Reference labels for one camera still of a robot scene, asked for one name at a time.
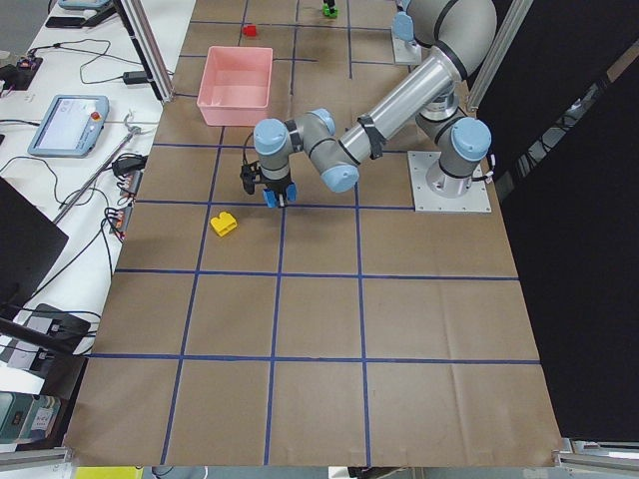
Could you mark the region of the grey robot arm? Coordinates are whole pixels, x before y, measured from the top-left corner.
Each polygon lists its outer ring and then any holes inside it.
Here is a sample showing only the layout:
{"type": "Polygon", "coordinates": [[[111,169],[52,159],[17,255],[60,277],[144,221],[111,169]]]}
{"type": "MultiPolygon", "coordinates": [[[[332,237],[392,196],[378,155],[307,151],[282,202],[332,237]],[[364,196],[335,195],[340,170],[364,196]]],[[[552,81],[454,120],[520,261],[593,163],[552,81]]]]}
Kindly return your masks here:
{"type": "Polygon", "coordinates": [[[435,104],[452,97],[485,58],[497,25],[490,1],[405,1],[393,20],[395,34],[428,48],[422,63],[340,138],[326,109],[294,119],[264,119],[254,128],[258,161],[242,167],[247,193],[264,186],[271,208],[295,199],[290,157],[307,154],[324,184],[335,193],[354,187],[358,166],[378,159],[385,143],[409,120],[425,121],[435,104]]]}

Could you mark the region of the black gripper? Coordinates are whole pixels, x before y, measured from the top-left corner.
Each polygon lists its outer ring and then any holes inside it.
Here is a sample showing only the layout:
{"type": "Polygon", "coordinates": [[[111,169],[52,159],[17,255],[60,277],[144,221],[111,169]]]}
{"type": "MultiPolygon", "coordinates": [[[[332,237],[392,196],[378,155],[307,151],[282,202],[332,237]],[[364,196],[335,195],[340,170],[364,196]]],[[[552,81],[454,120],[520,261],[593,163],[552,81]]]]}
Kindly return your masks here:
{"type": "Polygon", "coordinates": [[[270,209],[276,206],[276,200],[287,200],[288,203],[297,200],[297,186],[292,180],[289,167],[276,171],[261,167],[261,170],[263,184],[265,185],[263,197],[270,209]]]}

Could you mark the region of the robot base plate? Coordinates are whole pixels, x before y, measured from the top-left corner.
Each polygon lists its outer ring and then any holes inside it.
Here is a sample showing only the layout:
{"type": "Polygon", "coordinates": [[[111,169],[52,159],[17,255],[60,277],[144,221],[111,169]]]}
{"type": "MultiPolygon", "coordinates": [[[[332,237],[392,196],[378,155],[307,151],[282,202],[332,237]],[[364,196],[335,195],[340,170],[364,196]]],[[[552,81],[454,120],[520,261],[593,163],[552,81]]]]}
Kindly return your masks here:
{"type": "Polygon", "coordinates": [[[440,152],[407,153],[414,210],[436,214],[490,214],[484,181],[456,179],[440,167],[440,152]]]}

